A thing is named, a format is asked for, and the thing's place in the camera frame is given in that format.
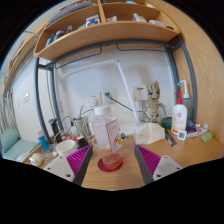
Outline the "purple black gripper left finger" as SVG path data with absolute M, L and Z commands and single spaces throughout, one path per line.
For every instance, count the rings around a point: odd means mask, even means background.
M 73 182 L 78 186 L 81 186 L 83 183 L 92 155 L 92 146 L 88 145 L 66 157 L 67 162 L 74 173 Z

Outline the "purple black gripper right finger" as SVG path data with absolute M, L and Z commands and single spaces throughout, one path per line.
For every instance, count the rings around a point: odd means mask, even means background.
M 138 161 L 144 184 L 152 183 L 154 181 L 153 174 L 161 157 L 139 145 L 135 146 L 134 155 Z

